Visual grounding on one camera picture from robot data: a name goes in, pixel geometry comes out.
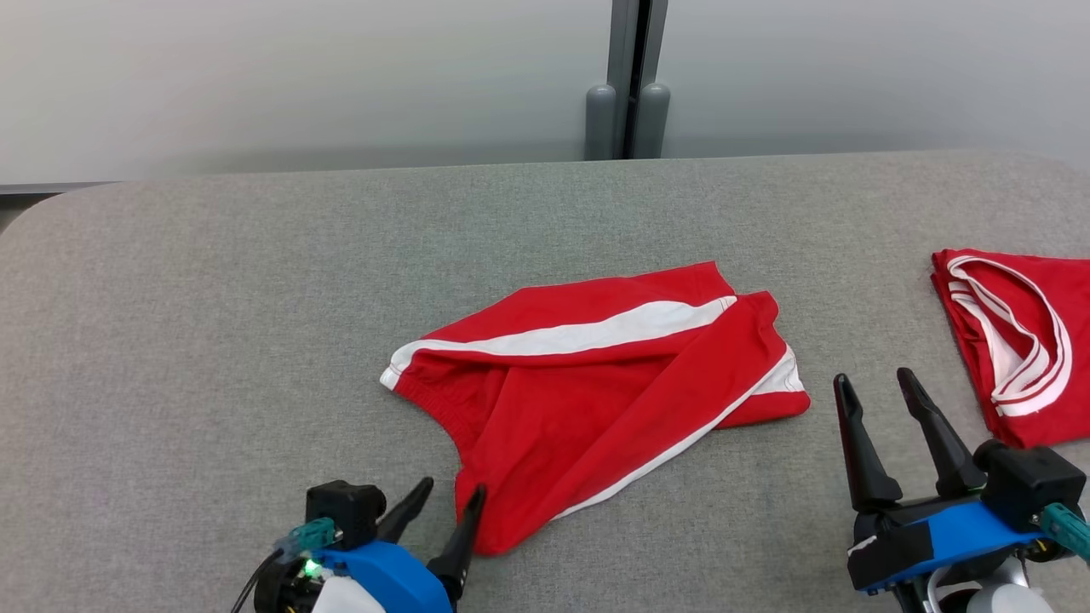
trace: white trim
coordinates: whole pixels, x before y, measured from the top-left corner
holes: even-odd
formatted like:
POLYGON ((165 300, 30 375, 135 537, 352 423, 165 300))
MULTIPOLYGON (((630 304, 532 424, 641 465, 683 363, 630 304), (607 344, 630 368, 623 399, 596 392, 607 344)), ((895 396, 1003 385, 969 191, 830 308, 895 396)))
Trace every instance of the white trim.
POLYGON ((1007 342, 1007 339, 1003 338, 1000 330, 996 329, 995 325, 992 324, 988 315, 980 309, 977 301, 972 296, 967 293, 954 293, 950 296, 954 302, 957 302, 969 312, 979 323, 981 328, 984 330, 984 342, 988 345, 988 356, 992 361, 992 372, 996 382, 1006 381, 1014 374, 1016 368, 1021 365, 1022 357, 1015 351, 1015 348, 1007 342))
POLYGON ((791 351, 790 347, 787 348, 784 359, 767 374, 764 382, 753 389, 752 395, 760 396, 776 392, 804 392, 802 381, 799 380, 799 364, 795 360, 795 351, 791 351))
MULTIPOLYGON (((972 295, 979 299, 980 303, 982 303, 984 308, 989 309, 1004 321, 1009 322, 1020 334, 1025 334, 1033 340, 1031 354, 1022 361, 1017 369, 1008 374, 1009 381, 996 382, 996 387, 992 392, 992 400, 996 404, 996 408, 1000 412, 1005 416, 1024 416, 1037 412, 1054 402, 1056 398, 1063 394, 1064 388, 1067 387, 1067 382, 1070 380, 1073 346, 1071 338, 1067 333, 1067 326, 1064 325, 1064 322, 1059 318, 1056 310, 1052 308, 1052 303, 1050 303, 1049 299, 1045 298, 1041 288, 1039 288, 1037 284, 1021 273, 984 257, 962 255, 947 262, 946 267, 950 275, 955 278, 962 279, 968 285, 972 286, 972 295), (965 264, 971 262, 979 262, 981 264, 1004 271, 1020 280, 1037 295, 1037 297, 1044 304, 1045 309, 1047 309, 1049 315, 1052 318, 1052 334, 1056 344, 1056 356, 1054 359, 1052 359, 1053 357, 1049 356, 1049 352, 1044 350, 1038 337, 1027 330, 1015 320, 1013 311, 1005 302, 1003 302, 1003 300, 989 291, 988 288, 985 288, 980 281, 974 279, 962 268, 965 264)), ((959 304, 966 304, 964 300, 959 300, 959 298, 961 298, 959 296, 952 296, 952 298, 954 298, 959 304)), ((973 314, 973 316, 981 322, 986 321, 986 316, 982 320, 976 314, 973 314)), ((994 330, 994 328, 993 333, 998 336, 998 332, 994 330)), ((991 340, 989 339, 988 326, 984 327, 984 336, 985 339, 989 340, 989 352, 991 352, 991 340)), ((994 354, 992 364, 993 368, 996 366, 994 354)))
POLYGON ((401 373, 421 349, 441 351, 474 351, 491 356, 558 356, 602 349, 627 342, 662 338, 679 332, 706 326, 717 320, 737 296, 724 296, 693 306, 685 302, 661 300, 646 302, 601 322, 568 324, 532 329, 470 342, 424 338, 393 352, 390 365, 378 381, 393 389, 401 373))
POLYGON ((789 369, 789 364, 791 364, 794 362, 795 362, 795 353, 791 352, 790 348, 788 348, 787 351, 784 352, 784 356, 779 359, 779 361, 776 362, 776 365, 774 365, 773 368, 768 369, 768 372, 764 373, 764 376, 762 376, 760 381, 758 381, 755 384, 753 384, 753 387, 751 387, 748 392, 746 392, 744 394, 742 394, 741 396, 739 396, 738 399, 736 399, 734 402, 730 402, 730 405, 728 405, 727 408, 723 409, 723 411, 719 414, 715 416, 715 418, 712 421, 707 422, 705 425, 702 425, 699 430, 697 430, 692 434, 690 434, 690 435, 686 436, 685 438, 678 441, 673 446, 670 446, 668 449, 666 449, 665 452, 663 452, 663 453, 658 454, 657 456, 655 456, 647 464, 645 464, 645 465, 641 466, 640 468, 637 468, 632 472, 626 474, 625 477, 622 477, 619 481, 617 481, 613 485, 609 485, 605 490, 602 490, 597 494, 594 494, 593 496, 586 498, 585 501, 583 501, 583 502, 581 502, 581 503, 579 503, 579 504, 577 504, 574 506, 571 506, 571 507, 568 507, 568 508, 564 509, 562 512, 560 512, 559 514, 557 514, 557 516, 554 517, 553 519, 554 520, 555 519, 560 519, 561 517, 571 515, 572 513, 576 513, 577 510, 586 508, 586 507, 589 507, 591 505, 595 505, 595 504, 598 504, 598 503, 601 503, 603 501, 611 498, 614 495, 617 494, 617 492, 620 492, 621 490, 623 490, 625 488, 627 488, 628 485, 630 485, 637 479, 640 479, 641 477, 644 477, 645 474, 647 474, 652 470, 658 468, 659 466, 666 464, 667 461, 669 461, 674 457, 678 456, 681 452, 688 449, 689 447, 691 447, 693 445, 693 443, 695 443, 697 441, 700 441, 705 434, 707 434, 708 432, 711 432, 712 429, 715 428, 715 425, 717 423, 719 423, 728 414, 730 414, 731 412, 734 412, 735 409, 737 409, 742 402, 744 402, 750 396, 752 396, 753 393, 756 389, 759 389, 763 385, 765 385, 766 382, 768 382, 771 378, 774 378, 777 375, 782 376, 783 373, 785 372, 784 371, 785 366, 787 366, 789 369))

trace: gray fabric table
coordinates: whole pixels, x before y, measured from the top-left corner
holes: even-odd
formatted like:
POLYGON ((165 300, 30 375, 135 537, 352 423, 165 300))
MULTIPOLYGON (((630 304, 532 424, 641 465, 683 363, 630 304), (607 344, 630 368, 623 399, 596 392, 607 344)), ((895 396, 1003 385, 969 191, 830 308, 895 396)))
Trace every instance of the gray fabric table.
MULTIPOLYGON (((940 301, 946 247, 1090 257, 1090 179, 1028 156, 899 153, 201 177, 46 201, 0 236, 4 610, 226 611, 306 488, 436 491, 455 447, 377 377, 526 285, 714 260, 767 289, 813 397, 713 432, 608 502, 479 558, 462 609, 895 611, 852 591, 831 381, 850 374, 906 494, 934 472, 894 370, 988 433, 940 301)), ((1090 444, 1059 449, 1090 470, 1090 444)), ((1076 561, 1031 567, 1085 611, 1076 561)))

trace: red shorts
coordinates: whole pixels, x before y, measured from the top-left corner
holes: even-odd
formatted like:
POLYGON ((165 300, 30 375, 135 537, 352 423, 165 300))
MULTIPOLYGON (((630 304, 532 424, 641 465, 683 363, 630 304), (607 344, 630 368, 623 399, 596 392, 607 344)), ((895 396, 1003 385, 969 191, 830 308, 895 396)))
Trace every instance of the red shorts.
POLYGON ((458 508, 486 485, 476 551, 498 554, 714 428, 804 411, 777 313, 713 263, 531 287, 398 349, 382 383, 453 440, 458 508))
POLYGON ((1090 436, 1090 261, 945 250, 932 280, 992 433, 1090 436))

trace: green led light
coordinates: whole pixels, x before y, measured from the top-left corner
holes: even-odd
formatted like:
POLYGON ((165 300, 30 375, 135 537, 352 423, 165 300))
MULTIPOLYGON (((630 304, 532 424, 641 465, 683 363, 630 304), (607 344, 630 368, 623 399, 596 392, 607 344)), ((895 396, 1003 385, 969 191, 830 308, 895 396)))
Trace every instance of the green led light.
POLYGON ((322 565, 313 560, 307 560, 303 564, 303 574, 311 578, 317 577, 322 574, 322 565))

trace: teal connector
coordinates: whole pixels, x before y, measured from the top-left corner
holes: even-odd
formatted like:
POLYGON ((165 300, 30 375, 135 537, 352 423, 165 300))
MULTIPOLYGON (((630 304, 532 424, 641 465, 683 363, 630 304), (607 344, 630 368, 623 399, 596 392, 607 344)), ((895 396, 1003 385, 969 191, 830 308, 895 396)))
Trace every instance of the teal connector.
POLYGON ((1090 563, 1090 526, 1071 509, 1053 503, 1041 512, 1041 530, 1052 540, 1090 563))
POLYGON ((304 551, 314 551, 337 542, 337 526, 328 517, 303 524, 272 544, 283 553, 277 558, 281 564, 299 557, 304 551))

